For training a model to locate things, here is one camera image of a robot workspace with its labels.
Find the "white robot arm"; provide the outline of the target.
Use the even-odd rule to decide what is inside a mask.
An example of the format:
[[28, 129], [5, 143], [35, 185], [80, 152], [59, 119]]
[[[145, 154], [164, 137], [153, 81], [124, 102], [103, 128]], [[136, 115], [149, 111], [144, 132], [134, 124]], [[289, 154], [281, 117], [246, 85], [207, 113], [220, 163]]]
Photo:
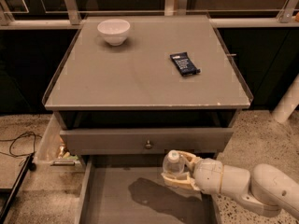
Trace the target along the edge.
[[164, 157], [162, 177], [169, 187], [224, 195], [264, 217], [286, 211], [299, 218], [299, 184], [270, 164], [249, 171], [173, 149]]

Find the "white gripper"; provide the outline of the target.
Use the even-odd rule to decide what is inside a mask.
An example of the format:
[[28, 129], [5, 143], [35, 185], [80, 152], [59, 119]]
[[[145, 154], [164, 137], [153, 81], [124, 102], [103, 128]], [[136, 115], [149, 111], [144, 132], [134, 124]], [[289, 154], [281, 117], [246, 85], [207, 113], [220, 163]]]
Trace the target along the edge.
[[181, 175], [170, 175], [162, 173], [164, 183], [173, 188], [201, 191], [204, 194], [219, 194], [223, 164], [212, 159], [202, 159], [190, 152], [179, 151], [180, 156], [185, 160], [185, 165], [193, 171], [193, 177], [189, 172]]

